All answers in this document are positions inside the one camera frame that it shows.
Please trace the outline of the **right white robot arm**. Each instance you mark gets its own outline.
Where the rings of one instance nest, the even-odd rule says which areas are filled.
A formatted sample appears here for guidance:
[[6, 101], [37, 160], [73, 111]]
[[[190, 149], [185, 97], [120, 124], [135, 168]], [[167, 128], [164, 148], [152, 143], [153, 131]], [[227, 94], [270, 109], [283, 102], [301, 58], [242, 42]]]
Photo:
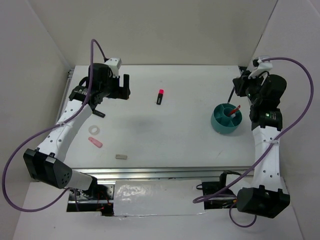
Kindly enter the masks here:
[[255, 144], [255, 167], [252, 182], [237, 193], [237, 210], [273, 219], [290, 204], [280, 177], [280, 140], [283, 116], [280, 98], [286, 80], [275, 74], [266, 77], [233, 79], [235, 93], [250, 103], [249, 118]]

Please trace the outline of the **pink eraser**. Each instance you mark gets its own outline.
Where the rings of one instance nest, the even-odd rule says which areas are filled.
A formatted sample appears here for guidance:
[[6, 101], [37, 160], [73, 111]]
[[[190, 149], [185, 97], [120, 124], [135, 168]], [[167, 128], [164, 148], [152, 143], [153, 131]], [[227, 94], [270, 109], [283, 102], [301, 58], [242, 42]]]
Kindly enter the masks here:
[[88, 140], [95, 145], [97, 148], [101, 148], [103, 146], [103, 143], [100, 142], [99, 140], [95, 139], [94, 137], [90, 136], [88, 137]]

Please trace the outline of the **pink black highlighter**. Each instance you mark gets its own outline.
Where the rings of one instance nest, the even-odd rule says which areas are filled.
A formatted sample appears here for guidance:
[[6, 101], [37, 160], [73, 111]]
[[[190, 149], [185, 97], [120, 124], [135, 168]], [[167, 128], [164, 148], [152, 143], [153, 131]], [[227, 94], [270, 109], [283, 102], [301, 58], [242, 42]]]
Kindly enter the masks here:
[[163, 100], [163, 95], [164, 95], [164, 90], [163, 90], [163, 89], [160, 89], [160, 90], [158, 91], [157, 100], [156, 100], [156, 104], [157, 104], [157, 105], [161, 105], [162, 100]]

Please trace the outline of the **red gel pen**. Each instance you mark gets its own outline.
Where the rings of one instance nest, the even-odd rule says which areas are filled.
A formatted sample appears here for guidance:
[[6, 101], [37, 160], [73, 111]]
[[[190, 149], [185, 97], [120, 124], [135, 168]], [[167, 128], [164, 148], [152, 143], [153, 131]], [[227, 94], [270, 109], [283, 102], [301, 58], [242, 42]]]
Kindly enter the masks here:
[[234, 108], [233, 110], [231, 110], [228, 114], [229, 117], [232, 117], [233, 115], [236, 114], [236, 112], [240, 109], [240, 105], [238, 105], [236, 108]]

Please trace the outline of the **yellow black highlighter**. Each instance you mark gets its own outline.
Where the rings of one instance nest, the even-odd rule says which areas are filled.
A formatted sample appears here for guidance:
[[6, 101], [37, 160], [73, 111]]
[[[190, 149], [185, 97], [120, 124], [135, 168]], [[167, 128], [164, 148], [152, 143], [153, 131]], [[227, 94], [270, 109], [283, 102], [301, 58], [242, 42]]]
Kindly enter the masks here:
[[103, 112], [100, 112], [98, 110], [94, 110], [92, 113], [100, 118], [104, 118], [106, 116]]

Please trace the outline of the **clear blue pen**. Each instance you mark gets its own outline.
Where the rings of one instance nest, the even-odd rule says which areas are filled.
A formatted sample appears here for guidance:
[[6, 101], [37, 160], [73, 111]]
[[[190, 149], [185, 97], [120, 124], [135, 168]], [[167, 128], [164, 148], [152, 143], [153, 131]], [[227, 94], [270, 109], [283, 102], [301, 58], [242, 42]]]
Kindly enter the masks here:
[[227, 102], [226, 102], [227, 104], [229, 104], [231, 102], [234, 92], [235, 92], [235, 87], [232, 88], [232, 90], [231, 90], [231, 92], [229, 94], [229, 97], [228, 97]]

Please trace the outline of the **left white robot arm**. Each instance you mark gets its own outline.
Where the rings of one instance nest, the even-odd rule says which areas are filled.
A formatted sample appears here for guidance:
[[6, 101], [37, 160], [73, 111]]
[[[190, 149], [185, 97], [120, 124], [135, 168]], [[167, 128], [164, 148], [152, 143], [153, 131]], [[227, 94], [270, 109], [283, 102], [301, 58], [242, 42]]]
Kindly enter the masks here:
[[23, 159], [33, 179], [58, 189], [80, 190], [88, 200], [107, 193], [107, 188], [98, 184], [96, 177], [71, 169], [64, 160], [79, 129], [104, 98], [129, 98], [130, 76], [119, 76], [121, 64], [120, 58], [110, 58], [105, 63], [95, 63], [89, 67], [88, 76], [69, 95], [57, 128], [35, 150], [25, 150]]

